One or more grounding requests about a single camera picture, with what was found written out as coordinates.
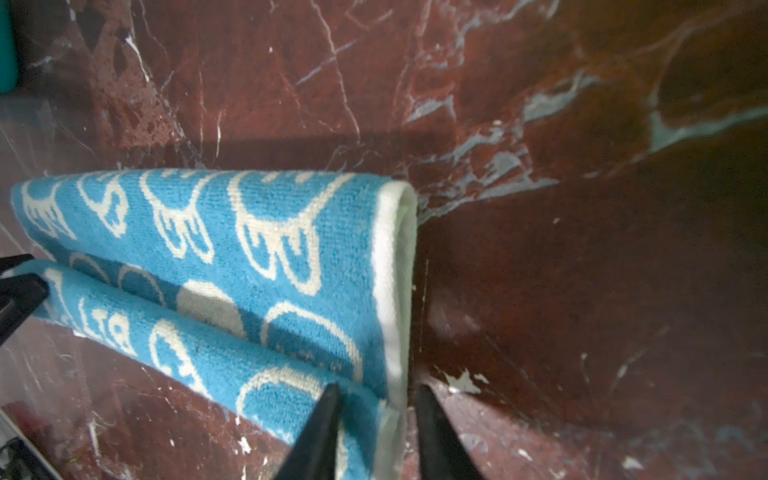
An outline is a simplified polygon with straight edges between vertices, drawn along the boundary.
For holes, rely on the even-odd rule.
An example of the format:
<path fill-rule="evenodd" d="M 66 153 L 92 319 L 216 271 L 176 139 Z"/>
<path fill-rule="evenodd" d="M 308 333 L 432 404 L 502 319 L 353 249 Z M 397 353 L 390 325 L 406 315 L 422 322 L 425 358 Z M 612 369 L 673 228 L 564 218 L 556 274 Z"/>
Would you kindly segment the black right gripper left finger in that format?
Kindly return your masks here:
<path fill-rule="evenodd" d="M 342 394 L 329 384 L 274 480 L 333 480 L 336 475 Z"/>

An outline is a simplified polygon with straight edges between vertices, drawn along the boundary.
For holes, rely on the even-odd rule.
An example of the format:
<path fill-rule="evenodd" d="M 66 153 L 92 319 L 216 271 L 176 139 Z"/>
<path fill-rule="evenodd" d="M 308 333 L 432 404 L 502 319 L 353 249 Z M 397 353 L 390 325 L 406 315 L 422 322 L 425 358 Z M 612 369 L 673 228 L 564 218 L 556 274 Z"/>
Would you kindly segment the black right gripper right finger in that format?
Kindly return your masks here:
<path fill-rule="evenodd" d="M 415 393 L 419 471 L 424 480 L 482 480 L 433 390 L 420 385 Z"/>

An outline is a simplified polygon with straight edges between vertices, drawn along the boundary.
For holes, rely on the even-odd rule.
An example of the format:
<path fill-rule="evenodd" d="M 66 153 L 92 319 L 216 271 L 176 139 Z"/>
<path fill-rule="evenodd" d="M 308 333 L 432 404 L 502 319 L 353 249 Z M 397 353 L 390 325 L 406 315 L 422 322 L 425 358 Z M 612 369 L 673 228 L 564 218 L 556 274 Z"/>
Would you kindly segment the blue bunny towel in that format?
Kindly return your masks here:
<path fill-rule="evenodd" d="M 417 196 L 355 173 L 154 169 L 16 185 L 49 286 L 37 316 L 287 443 L 343 393 L 336 475 L 395 479 Z"/>

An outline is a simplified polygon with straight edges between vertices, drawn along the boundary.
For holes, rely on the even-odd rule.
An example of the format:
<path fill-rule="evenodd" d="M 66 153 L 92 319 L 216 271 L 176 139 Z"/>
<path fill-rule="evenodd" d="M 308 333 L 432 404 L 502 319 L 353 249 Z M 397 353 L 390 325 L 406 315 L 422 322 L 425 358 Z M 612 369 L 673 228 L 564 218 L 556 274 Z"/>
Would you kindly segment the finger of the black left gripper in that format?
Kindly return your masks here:
<path fill-rule="evenodd" d="M 1 258 L 1 345 L 48 298 L 48 284 L 36 274 L 10 275 L 15 267 L 34 260 L 31 254 L 21 254 Z"/>

